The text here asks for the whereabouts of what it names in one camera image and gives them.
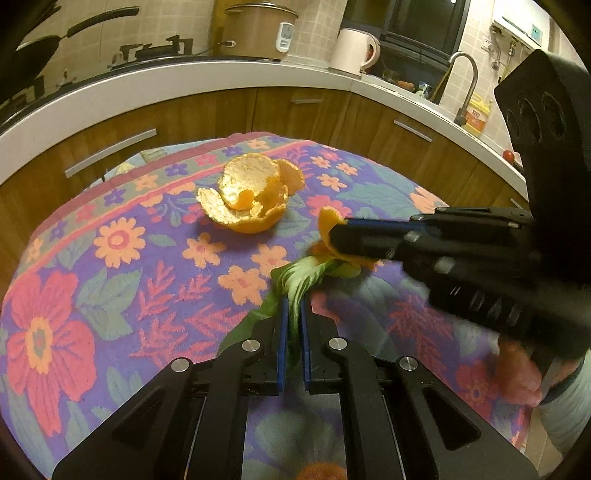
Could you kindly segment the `right hand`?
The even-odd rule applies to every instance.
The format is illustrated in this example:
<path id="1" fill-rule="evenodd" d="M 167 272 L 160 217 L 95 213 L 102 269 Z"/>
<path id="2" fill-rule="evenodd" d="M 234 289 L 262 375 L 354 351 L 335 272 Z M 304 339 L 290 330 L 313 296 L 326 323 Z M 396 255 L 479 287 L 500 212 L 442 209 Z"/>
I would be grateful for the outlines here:
<path id="1" fill-rule="evenodd" d="M 542 376 L 523 346 L 508 337 L 498 339 L 495 379 L 504 399 L 514 405 L 536 407 L 542 400 Z"/>

